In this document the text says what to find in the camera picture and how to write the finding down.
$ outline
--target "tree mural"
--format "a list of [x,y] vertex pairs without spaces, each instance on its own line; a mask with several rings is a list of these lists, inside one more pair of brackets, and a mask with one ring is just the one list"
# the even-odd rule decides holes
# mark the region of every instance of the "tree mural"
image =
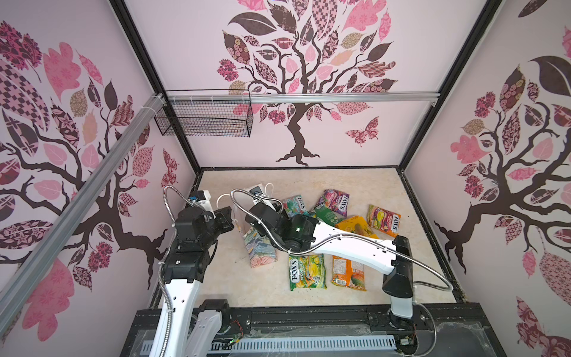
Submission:
[[[566,59],[543,56],[532,61],[539,65],[543,90],[561,100],[571,97],[571,64]],[[472,198],[468,215],[458,231],[435,224],[448,238],[444,245],[448,259],[454,249],[466,273],[463,245],[483,215],[500,215],[494,228],[505,229],[506,244],[521,236],[526,243],[522,265],[529,276],[537,265],[538,251],[529,239],[535,227],[544,247],[541,274],[571,304],[571,263],[548,252],[557,248],[571,253],[571,223],[561,218],[562,213],[571,214],[567,162],[571,161],[571,109],[540,101],[541,87],[527,82],[518,66],[498,98],[488,92],[476,101],[478,118],[463,127],[469,136],[462,135],[451,145],[457,159],[467,164],[458,176],[465,178],[465,192]]]
[[[230,94],[242,94],[244,89],[270,94],[375,93],[388,91],[396,82],[374,79],[385,76],[396,65],[396,62],[379,62],[391,45],[382,43],[391,28],[388,11],[382,17],[377,16],[385,8],[386,0],[375,3],[340,0],[345,11],[352,6],[344,23],[338,21],[337,0],[312,0],[311,8],[309,0],[280,0],[268,2],[268,6],[264,0],[238,2],[256,12],[238,14],[229,22],[240,25],[249,35],[240,37],[223,32],[224,45],[238,66],[230,59],[222,59],[218,67],[218,73],[232,82]],[[246,81],[238,80],[238,70],[248,77]],[[358,77],[368,81],[364,79],[365,82],[357,84]],[[286,127],[295,145],[277,161],[295,158],[305,166],[308,165],[303,157],[319,155],[305,147],[300,126],[303,118],[322,120],[326,112],[340,121],[341,114],[352,115],[368,108],[366,103],[338,103],[337,110],[322,103],[252,105],[254,113],[260,113],[261,122],[266,118],[275,125],[288,121]],[[241,106],[234,112],[246,114]],[[346,134],[361,145],[367,138],[376,138],[377,123],[372,120],[365,130]]]
[[[59,52],[36,51],[35,62],[32,62],[25,56],[23,45],[31,42],[37,49],[37,44],[28,35],[19,42],[21,35],[2,22],[0,38],[5,45],[0,46],[0,54],[11,63],[0,59],[2,119],[7,128],[5,138],[8,139],[9,134],[11,139],[11,142],[0,142],[0,221],[11,217],[18,208],[29,209],[26,220],[0,230],[0,248],[15,250],[14,254],[0,255],[0,264],[20,264],[31,251],[18,254],[18,250],[29,248],[44,237],[52,226],[49,221],[61,215],[74,199],[109,153],[112,143],[120,138],[117,129],[129,125],[135,113],[131,96],[120,104],[111,79],[103,85],[97,67],[79,53],[75,60],[81,66],[76,64],[74,50],[67,43],[59,44]],[[32,67],[43,61],[55,96],[42,98],[18,71],[26,68],[22,58]],[[62,102],[62,93],[67,90],[76,90],[69,104]],[[130,248],[146,254],[150,286],[154,260],[163,255],[159,247],[164,232],[151,240],[123,228],[123,219],[131,216],[129,207],[137,204],[132,194],[149,184],[143,178],[151,167],[154,149],[145,147],[149,133],[147,126],[97,197],[97,211],[80,223],[70,243],[63,248],[74,250],[67,266],[81,286],[92,289],[92,274],[108,267],[114,251]],[[167,165],[163,182],[174,183],[178,164],[166,151],[163,155]],[[21,184],[16,184],[19,177]]]

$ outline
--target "snack package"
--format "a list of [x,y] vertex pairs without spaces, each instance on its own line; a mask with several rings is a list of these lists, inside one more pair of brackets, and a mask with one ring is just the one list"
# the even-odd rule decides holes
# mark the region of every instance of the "snack package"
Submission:
[[332,227],[335,227],[337,223],[341,222],[341,219],[339,219],[332,210],[325,207],[323,203],[315,206],[315,208],[309,213],[315,213],[317,218],[321,219],[323,222]]
[[307,214],[305,203],[301,199],[301,195],[286,198],[282,201],[287,216],[292,218],[296,214]]
[[270,244],[268,236],[260,236],[254,227],[251,227],[248,233],[244,234],[244,243],[250,256],[252,268],[270,264],[277,260],[276,248]]
[[367,221],[361,216],[355,216],[341,221],[337,223],[335,227],[345,232],[356,233],[375,239],[379,238],[375,233],[373,233],[369,226],[367,226]]
[[336,255],[333,256],[333,279],[331,282],[337,286],[367,291],[363,265]]
[[323,254],[289,256],[289,289],[293,291],[297,287],[327,289]]
[[322,203],[333,212],[337,212],[343,217],[347,217],[349,194],[330,188],[323,191],[323,196],[321,196],[317,204]]
[[400,214],[369,205],[369,226],[395,238],[399,235]]

